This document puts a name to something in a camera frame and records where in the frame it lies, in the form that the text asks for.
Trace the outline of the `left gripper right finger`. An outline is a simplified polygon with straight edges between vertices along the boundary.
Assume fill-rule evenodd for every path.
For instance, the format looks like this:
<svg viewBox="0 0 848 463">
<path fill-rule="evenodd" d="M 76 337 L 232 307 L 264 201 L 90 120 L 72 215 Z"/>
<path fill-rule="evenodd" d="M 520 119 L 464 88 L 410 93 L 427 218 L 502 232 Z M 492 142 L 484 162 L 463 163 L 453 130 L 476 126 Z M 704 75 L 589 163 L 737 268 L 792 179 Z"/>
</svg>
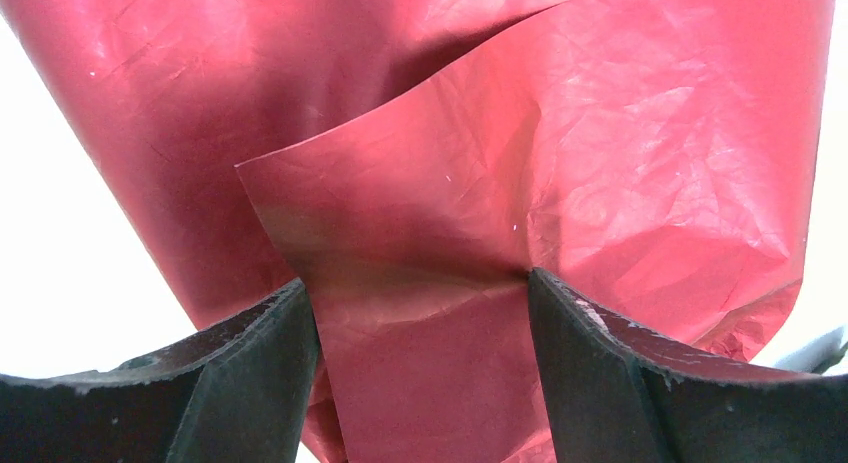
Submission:
<svg viewBox="0 0 848 463">
<path fill-rule="evenodd" d="M 528 278 L 560 462 L 843 462 L 847 379 L 739 362 L 661 335 L 552 273 Z"/>
</svg>

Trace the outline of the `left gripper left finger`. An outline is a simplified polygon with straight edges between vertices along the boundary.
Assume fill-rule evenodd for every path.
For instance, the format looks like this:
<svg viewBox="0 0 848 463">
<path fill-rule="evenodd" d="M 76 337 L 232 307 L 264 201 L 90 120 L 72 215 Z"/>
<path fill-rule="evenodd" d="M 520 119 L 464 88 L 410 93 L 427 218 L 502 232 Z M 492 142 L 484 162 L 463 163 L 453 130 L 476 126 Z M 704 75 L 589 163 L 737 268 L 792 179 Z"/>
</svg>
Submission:
<svg viewBox="0 0 848 463">
<path fill-rule="evenodd" d="M 5 462 L 292 462 L 320 353 L 293 280 L 108 371 L 1 379 Z"/>
</svg>

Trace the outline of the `red paper bouquet wrapper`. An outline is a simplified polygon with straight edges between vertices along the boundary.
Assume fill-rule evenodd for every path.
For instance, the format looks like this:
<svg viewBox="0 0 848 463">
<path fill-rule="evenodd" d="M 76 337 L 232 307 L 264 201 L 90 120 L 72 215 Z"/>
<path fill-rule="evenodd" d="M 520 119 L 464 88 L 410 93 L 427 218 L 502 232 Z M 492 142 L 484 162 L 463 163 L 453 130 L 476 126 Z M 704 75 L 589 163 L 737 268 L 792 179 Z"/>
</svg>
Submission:
<svg viewBox="0 0 848 463">
<path fill-rule="evenodd" d="M 536 268 L 753 364 L 803 279 L 834 6 L 1 0 L 201 330 L 303 283 L 322 462 L 560 462 Z"/>
</svg>

